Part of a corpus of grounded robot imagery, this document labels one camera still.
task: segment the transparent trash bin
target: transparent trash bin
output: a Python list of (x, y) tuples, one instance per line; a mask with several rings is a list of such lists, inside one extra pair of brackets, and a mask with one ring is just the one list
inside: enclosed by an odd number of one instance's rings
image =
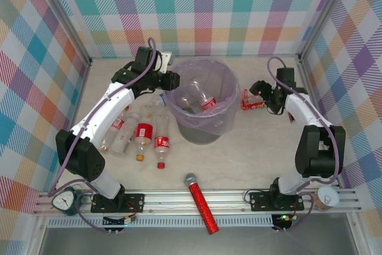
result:
[[(180, 75), (180, 86), (165, 92), (165, 98), (181, 135), (192, 143), (202, 145), (230, 131), (240, 101), (238, 79), (232, 70), (220, 59), (197, 57), (174, 66), (172, 71)], [(194, 77), (217, 101), (213, 107), (197, 114), (189, 113), (177, 105), (177, 98), (187, 90), (187, 83)]]

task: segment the red sparkly microphone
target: red sparkly microphone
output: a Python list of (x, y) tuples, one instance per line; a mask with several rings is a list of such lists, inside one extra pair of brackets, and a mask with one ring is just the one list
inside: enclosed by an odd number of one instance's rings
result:
[(211, 210), (208, 207), (206, 200), (204, 199), (203, 193), (196, 182), (196, 176), (193, 173), (189, 173), (186, 175), (184, 182), (187, 184), (191, 191), (193, 200), (199, 209), (205, 227), (207, 227), (208, 233), (211, 235), (218, 232), (219, 227), (217, 226), (214, 216), (212, 215)]

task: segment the white floor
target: white floor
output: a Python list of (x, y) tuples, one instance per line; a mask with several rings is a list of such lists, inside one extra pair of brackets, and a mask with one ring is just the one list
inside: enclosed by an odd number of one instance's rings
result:
[[(241, 88), (249, 88), (255, 81), (274, 82), (266, 68), (266, 57), (220, 57), (238, 76)], [(177, 58), (177, 64), (185, 58)], [(284, 58), (289, 67), (295, 67), (294, 58)], [(90, 70), (77, 121), (81, 120), (106, 91), (113, 74), (130, 59), (97, 59)], [(272, 62), (273, 70), (280, 67)], [(301, 85), (297, 68), (297, 84)], [(142, 96), (131, 105), (138, 111), (150, 95)], [(294, 166), (294, 156), (300, 140), (301, 128), (291, 124), (288, 115), (274, 116), (265, 109), (238, 110), (233, 130), (216, 142), (199, 146), (187, 142), (180, 135), (171, 115), (171, 153), (166, 169), (156, 168), (153, 145), (144, 162), (135, 160), (131, 145), (121, 158), (105, 155), (109, 173), (126, 189), (185, 189), (184, 176), (193, 172), (202, 189), (268, 188), (273, 180)], [(65, 171), (60, 185), (76, 176)]]

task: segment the white cup lid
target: white cup lid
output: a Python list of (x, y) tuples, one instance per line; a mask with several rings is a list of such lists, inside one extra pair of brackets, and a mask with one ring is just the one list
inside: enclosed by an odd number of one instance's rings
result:
[(327, 206), (333, 207), (340, 202), (338, 192), (330, 186), (322, 186), (318, 189), (318, 198)]

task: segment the black mounting plate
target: black mounting plate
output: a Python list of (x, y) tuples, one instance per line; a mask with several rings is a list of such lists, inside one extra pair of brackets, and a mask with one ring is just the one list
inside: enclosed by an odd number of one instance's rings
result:
[(143, 193), (125, 193), (125, 197), (120, 209), (109, 199), (96, 194), (93, 196), (90, 212), (92, 213), (142, 213), (144, 207), (144, 194)]
[[(294, 203), (296, 204), (296, 210), (302, 211), (304, 210), (304, 202), (302, 201), (302, 197), (298, 195), (290, 195), (295, 197)], [(263, 192), (251, 192), (249, 194), (249, 201), (251, 202), (251, 210), (252, 211), (294, 211), (293, 205), (287, 205), (283, 209), (275, 209), (270, 203), (270, 193), (269, 191)]]

